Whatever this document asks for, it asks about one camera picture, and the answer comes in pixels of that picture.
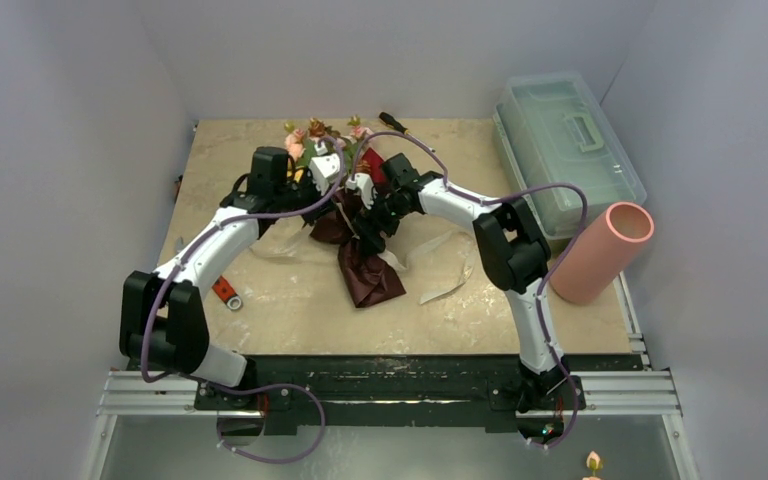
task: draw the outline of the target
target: white enclosure wall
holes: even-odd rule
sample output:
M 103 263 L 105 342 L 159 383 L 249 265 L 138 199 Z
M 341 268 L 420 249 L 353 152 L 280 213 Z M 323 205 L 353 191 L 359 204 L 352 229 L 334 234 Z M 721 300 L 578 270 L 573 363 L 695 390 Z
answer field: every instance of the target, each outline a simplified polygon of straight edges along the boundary
M 137 0 L 199 118 L 488 117 L 513 75 L 605 93 L 654 0 Z
M 131 2 L 0 0 L 0 479 L 78 476 L 187 133 Z
M 628 272 L 705 478 L 768 478 L 768 2 L 659 0 L 603 107 L 655 218 Z

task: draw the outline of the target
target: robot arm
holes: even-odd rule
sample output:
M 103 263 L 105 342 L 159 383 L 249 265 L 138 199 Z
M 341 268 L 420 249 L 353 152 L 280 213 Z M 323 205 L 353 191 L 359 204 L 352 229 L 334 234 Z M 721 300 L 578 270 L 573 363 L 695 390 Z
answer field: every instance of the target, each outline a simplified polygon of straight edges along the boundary
M 180 253 L 150 274 L 137 271 L 126 279 L 119 333 L 119 350 L 123 355 L 140 358 L 152 303 L 162 283 L 174 274 L 163 299 L 168 307 L 167 316 L 158 317 L 152 329 L 149 362 L 167 371 L 230 387 L 242 384 L 244 375 L 252 368 L 244 356 L 210 341 L 202 300 L 231 261 L 275 222 L 231 219 L 247 214 L 298 210 L 315 203 L 339 180 L 337 155 L 314 158 L 310 167 L 304 169 L 300 181 L 287 178 L 288 162 L 289 156 L 283 149 L 258 148 L 252 158 L 245 192 L 238 191 L 241 183 L 238 181 L 210 223 Z M 305 220 L 313 221 L 328 210 L 326 204 L 305 216 Z
M 463 188 L 455 188 L 481 197 Z M 539 230 L 528 228 L 537 224 L 525 200 L 518 199 L 495 208 L 480 205 L 451 193 L 442 179 L 436 179 L 419 192 L 419 201 L 426 214 L 473 230 L 484 271 L 490 281 L 504 291 L 510 304 L 519 336 L 522 364 L 535 374 L 555 367 L 540 327 L 536 305 L 537 288 L 546 274 L 550 250 Z M 515 231 L 517 237 L 509 241 L 505 231 Z M 543 320 L 550 337 L 555 338 L 548 308 L 544 309 Z M 562 357 L 561 347 L 554 347 L 558 357 Z
M 388 222 L 398 222 L 405 212 L 434 215 L 473 231 L 485 273 L 496 287 L 504 291 L 510 303 L 522 365 L 536 376 L 551 371 L 556 364 L 537 315 L 537 289 L 547 273 L 546 261 L 550 250 L 526 201 L 519 198 L 491 206 L 468 200 L 452 193 L 452 188 L 475 198 L 482 198 L 482 195 L 451 183 L 447 187 L 435 172 L 419 175 L 404 155 L 390 158 L 382 169 L 392 192 L 385 197 L 375 197 L 372 207 L 368 208 L 370 214 L 356 222 L 355 227 L 359 227 L 356 230 L 362 235 L 367 233 L 361 238 L 361 248 L 366 245 L 367 253 L 383 251 L 383 243 L 379 242 L 381 239 L 375 227 L 389 227 L 390 231 L 395 231 L 395 227 L 388 225 Z M 369 183 L 363 178 L 353 178 L 349 182 L 358 186 Z M 368 197 L 363 190 L 361 195 Z M 508 240 L 506 232 L 515 232 L 516 237 Z M 544 307 L 543 310 L 549 336 L 555 338 L 549 309 Z M 563 357 L 560 346 L 553 347 L 558 357 Z M 550 382 L 556 378 L 557 375 L 553 375 Z

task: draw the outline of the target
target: plastic box lid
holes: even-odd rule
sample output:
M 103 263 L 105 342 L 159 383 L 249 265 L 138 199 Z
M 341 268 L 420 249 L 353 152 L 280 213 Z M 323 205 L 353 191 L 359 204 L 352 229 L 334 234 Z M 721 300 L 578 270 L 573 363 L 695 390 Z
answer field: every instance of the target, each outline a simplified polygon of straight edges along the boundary
M 569 182 L 587 196 L 588 223 L 619 201 L 642 205 L 646 191 L 599 102 L 576 72 L 514 77 L 497 106 L 510 159 L 529 187 Z M 569 189 L 531 196 L 549 239 L 571 237 L 581 200 Z

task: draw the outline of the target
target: pink cylinder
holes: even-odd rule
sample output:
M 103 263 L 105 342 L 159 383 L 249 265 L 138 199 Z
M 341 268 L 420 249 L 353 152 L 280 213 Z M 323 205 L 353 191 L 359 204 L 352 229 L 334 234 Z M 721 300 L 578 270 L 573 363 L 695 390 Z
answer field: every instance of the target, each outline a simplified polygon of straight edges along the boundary
M 581 233 L 549 284 L 569 302 L 590 303 L 631 263 L 654 232 L 655 222 L 643 207 L 615 203 Z

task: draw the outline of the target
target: metal frame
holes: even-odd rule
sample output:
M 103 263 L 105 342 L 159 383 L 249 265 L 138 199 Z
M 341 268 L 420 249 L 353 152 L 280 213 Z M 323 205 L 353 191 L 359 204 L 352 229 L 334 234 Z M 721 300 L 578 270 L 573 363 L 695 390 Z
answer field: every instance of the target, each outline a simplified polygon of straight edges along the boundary
M 575 372 L 581 378 L 587 408 L 579 415 L 657 415 L 667 432 L 669 447 L 681 480 L 698 480 L 682 424 L 681 406 L 672 375 L 653 371 L 637 315 L 631 303 L 625 275 L 614 280 L 617 299 L 623 311 L 632 353 L 641 356 L 646 371 Z M 98 480 L 104 470 L 110 441 L 119 416 L 208 416 L 260 418 L 253 410 L 196 410 L 198 384 L 181 377 L 168 377 L 148 384 L 139 372 L 110 372 L 96 411 L 90 451 L 81 478 Z M 518 413 L 518 418 L 551 416 L 553 412 Z

